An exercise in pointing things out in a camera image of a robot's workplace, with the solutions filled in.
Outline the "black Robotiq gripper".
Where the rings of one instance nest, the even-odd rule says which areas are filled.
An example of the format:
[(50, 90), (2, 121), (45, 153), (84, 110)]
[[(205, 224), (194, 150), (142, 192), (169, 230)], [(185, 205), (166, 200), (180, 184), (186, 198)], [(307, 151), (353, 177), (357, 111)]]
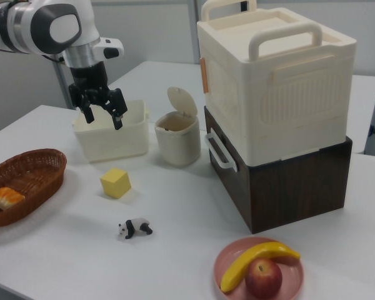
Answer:
[(79, 108), (84, 114), (88, 124), (94, 121), (94, 115), (90, 108), (96, 96), (100, 95), (101, 107), (107, 111), (114, 124), (115, 130), (123, 126), (123, 115), (128, 111), (124, 96), (119, 88), (108, 88), (108, 76), (103, 62), (92, 66), (71, 68), (74, 82), (69, 85), (69, 93), (72, 105)]

